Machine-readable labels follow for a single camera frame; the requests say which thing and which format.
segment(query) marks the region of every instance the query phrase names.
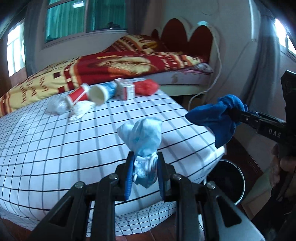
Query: red and yellow blanket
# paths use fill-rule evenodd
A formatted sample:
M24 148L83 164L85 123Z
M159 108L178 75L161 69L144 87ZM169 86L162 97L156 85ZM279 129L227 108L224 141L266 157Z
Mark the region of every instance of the red and yellow blanket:
M52 64L19 83L0 98L0 117L23 106L79 87L183 69L202 62L199 58L166 51L149 36L128 35L106 50Z

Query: black trash bin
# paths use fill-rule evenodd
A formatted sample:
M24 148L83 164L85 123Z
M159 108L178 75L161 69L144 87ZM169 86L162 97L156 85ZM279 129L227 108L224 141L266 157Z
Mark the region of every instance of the black trash bin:
M237 165L221 159L207 176L207 182L209 181L214 181L235 205L242 201L246 184L244 175Z

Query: hand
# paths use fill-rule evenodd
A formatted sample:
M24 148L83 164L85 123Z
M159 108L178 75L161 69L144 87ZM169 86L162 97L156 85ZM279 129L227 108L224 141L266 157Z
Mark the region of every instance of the hand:
M286 172L294 173L296 166L296 157L287 156L283 157L281 161L278 159L279 148L276 144L271 153L274 155L271 162L271 171L269 175L269 182L272 187L274 187L280 181L280 170L283 169ZM287 189L285 196L291 197L296 195L296 175L294 175L289 188Z

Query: small box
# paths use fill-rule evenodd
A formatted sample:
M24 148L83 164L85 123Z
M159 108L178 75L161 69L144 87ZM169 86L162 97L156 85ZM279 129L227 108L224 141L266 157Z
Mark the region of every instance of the small box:
M117 83L117 94L123 100L129 100L135 98L135 85L124 78L114 80Z

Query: metal bolt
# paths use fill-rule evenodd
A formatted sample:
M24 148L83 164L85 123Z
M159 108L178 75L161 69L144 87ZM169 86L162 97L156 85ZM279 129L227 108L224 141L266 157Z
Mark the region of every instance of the metal bolt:
M181 180L182 176L180 174L173 174L173 179L175 180Z
M116 180L118 178L118 175L116 173L112 173L112 174L109 175L109 178L111 180Z
M215 189L216 183L214 181L210 181L207 183L207 188L209 189Z
M76 182L75 183L75 187L76 188L83 188L83 186L84 186L84 183L83 182Z

